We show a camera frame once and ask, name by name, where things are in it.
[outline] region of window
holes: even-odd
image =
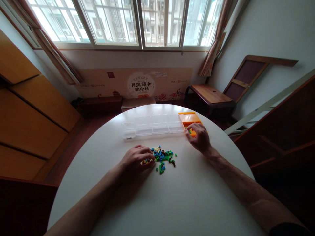
[[[80,21],[80,18],[78,17],[78,15],[73,15],[74,19],[75,19],[75,22],[76,22],[76,25],[78,26],[79,29],[83,29],[82,27],[82,23]]]
[[[141,5],[145,6],[145,1],[141,1]],[[181,30],[178,28],[181,29],[182,25],[184,0],[169,0],[168,7],[164,6],[164,0],[151,2],[152,7],[142,8],[142,20],[145,23],[143,30],[145,46],[179,47]]]
[[[81,0],[81,5],[97,45],[139,45],[130,0]]]
[[[27,0],[60,48],[178,51],[209,48],[223,1]],[[18,19],[12,8],[10,13]],[[34,40],[27,26],[19,27]]]
[[[28,0],[43,28],[55,42],[90,42],[71,1]]]
[[[184,46],[210,46],[214,40],[223,0],[189,1]]]

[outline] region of forearm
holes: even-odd
[[[266,232],[283,222],[303,226],[278,199],[230,164],[215,149],[209,148],[203,154]]]
[[[119,185],[121,173],[120,167],[107,172],[45,235],[88,235],[106,200]]]

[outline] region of pile of lego bricks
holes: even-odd
[[[165,171],[165,163],[163,161],[168,161],[169,163],[172,163],[174,167],[175,166],[175,161],[174,160],[171,160],[172,157],[173,157],[173,152],[170,150],[170,151],[167,151],[165,152],[164,150],[161,150],[161,145],[157,148],[151,148],[151,152],[152,154],[154,155],[155,157],[155,160],[158,162],[161,162],[160,164],[160,174],[163,174],[164,171]]]

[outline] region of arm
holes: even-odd
[[[191,128],[197,134],[195,138],[188,132]],[[210,165],[267,233],[284,222],[305,227],[278,199],[222,157],[211,146],[207,130],[202,124],[189,125],[185,134],[188,141],[206,157]]]
[[[146,159],[153,160],[148,164],[141,165],[140,162]],[[128,150],[120,163],[108,171],[45,235],[88,235],[107,199],[121,181],[149,169],[154,164],[155,160],[150,148],[137,145]]]

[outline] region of wooden wardrobe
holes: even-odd
[[[0,177],[41,182],[83,119],[0,31]]]

